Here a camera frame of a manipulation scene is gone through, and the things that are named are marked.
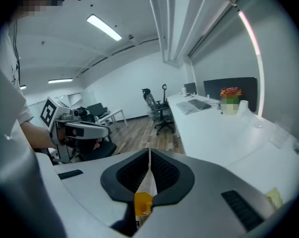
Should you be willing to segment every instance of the white wall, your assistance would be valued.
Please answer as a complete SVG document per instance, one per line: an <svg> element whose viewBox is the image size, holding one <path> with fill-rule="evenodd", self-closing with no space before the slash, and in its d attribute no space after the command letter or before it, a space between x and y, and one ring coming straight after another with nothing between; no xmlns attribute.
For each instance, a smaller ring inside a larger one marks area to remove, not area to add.
<svg viewBox="0 0 299 238"><path fill-rule="evenodd" d="M142 57L159 52L158 41L146 42L134 48L122 51L106 60L98 63L81 75L81 80L85 87L91 85L96 80L106 76L110 72Z"/></svg>
<svg viewBox="0 0 299 238"><path fill-rule="evenodd" d="M161 53L157 52L112 71L84 92L94 94L96 103L101 102L111 111L123 109L128 119L147 115L142 89L150 89L159 101L163 99L163 84L167 84L166 96L169 96L180 92L184 83L183 71L164 64Z"/></svg>
<svg viewBox="0 0 299 238"><path fill-rule="evenodd" d="M80 101L76 102L74 105L72 105L71 109L77 109L77 108L80 108L81 106L82 107L85 106L82 100L80 100Z"/></svg>
<svg viewBox="0 0 299 238"><path fill-rule="evenodd" d="M79 102L80 100L82 100L82 96L81 96L80 93L68 95L68 100L69 100L70 106L73 106L77 102Z"/></svg>
<svg viewBox="0 0 299 238"><path fill-rule="evenodd" d="M264 68L263 117L293 119L291 133L299 132L299 32L276 0L238 0L256 36ZM192 56L199 93L203 81L229 77L256 77L254 48L235 9L219 24Z"/></svg>
<svg viewBox="0 0 299 238"><path fill-rule="evenodd" d="M183 65L181 66L181 70L183 71L185 75L186 83L196 83L196 76L194 73L194 67L192 65L191 60L189 57L183 57Z"/></svg>
<svg viewBox="0 0 299 238"><path fill-rule="evenodd" d="M71 69L21 69L21 85L28 105L44 101L48 96L53 98L81 93L81 80L75 78L72 82L48 84L51 79L74 78L76 71Z"/></svg>

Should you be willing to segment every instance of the curved white desk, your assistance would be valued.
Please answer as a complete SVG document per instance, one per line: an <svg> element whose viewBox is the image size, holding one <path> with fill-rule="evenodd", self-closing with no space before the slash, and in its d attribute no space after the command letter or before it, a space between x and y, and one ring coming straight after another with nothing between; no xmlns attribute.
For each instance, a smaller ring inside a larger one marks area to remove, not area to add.
<svg viewBox="0 0 299 238"><path fill-rule="evenodd" d="M269 141L273 123L261 118L262 128L255 128L237 116L222 115L217 104L211 104L212 108L207 110L183 114L176 104L192 99L208 100L198 95L168 97L186 155L226 167L262 193L276 187L285 202L297 196L299 155L293 151L294 137L290 135L278 149Z"/></svg>

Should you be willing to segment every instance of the fluorescent light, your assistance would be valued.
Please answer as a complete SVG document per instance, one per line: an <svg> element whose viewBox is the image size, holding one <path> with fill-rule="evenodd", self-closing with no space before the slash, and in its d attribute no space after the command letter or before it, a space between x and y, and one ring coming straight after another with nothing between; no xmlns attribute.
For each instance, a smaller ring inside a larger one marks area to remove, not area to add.
<svg viewBox="0 0 299 238"><path fill-rule="evenodd" d="M71 82L71 81L72 81L72 78L54 79L54 80L49 80L49 84L61 83L61 82Z"/></svg>
<svg viewBox="0 0 299 238"><path fill-rule="evenodd" d="M262 56L260 54L259 46L257 43L257 39L255 37L255 34L253 32L253 29L251 28L248 19L244 15L242 11L239 11L239 16L242 20L242 22L245 25L245 28L247 29L249 33L250 40L252 41L255 54L256 54L256 59L257 59L257 64L258 64L258 71L259 71L259 103L258 103L258 112L257 115L259 117L262 117L263 115L263 109L264 109L264 97L265 97L265 78L264 78L264 67L263 67L263 60Z"/></svg>
<svg viewBox="0 0 299 238"><path fill-rule="evenodd" d="M99 28L101 31L115 39L116 41L119 41L122 39L120 35L118 35L111 27L109 27L107 24L105 24L103 21L98 19L95 15L90 15L89 18L87 18L87 21L91 24L93 24L95 27Z"/></svg>

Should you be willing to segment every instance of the black monitor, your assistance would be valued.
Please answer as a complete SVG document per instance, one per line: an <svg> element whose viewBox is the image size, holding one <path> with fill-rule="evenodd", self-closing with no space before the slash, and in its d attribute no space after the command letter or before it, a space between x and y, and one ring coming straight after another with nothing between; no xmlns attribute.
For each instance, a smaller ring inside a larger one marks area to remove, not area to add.
<svg viewBox="0 0 299 238"><path fill-rule="evenodd" d="M234 77L204 81L205 95L220 100L220 92L223 87L238 87L242 90L240 100L249 102L249 110L256 112L257 109L257 78L256 77Z"/></svg>
<svg viewBox="0 0 299 238"><path fill-rule="evenodd" d="M187 93L197 93L196 83L184 84Z"/></svg>
<svg viewBox="0 0 299 238"><path fill-rule="evenodd" d="M104 107L101 103L88 106L87 108L89 110L89 113L93 114L96 117L101 116L105 112Z"/></svg>

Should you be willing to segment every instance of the potted plant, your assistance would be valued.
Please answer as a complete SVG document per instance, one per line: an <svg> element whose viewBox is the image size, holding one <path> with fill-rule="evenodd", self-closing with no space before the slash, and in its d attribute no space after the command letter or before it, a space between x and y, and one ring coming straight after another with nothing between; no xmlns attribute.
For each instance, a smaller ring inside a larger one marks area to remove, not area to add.
<svg viewBox="0 0 299 238"><path fill-rule="evenodd" d="M220 92L221 108L224 115L235 115L239 109L241 89L238 87L222 88Z"/></svg>

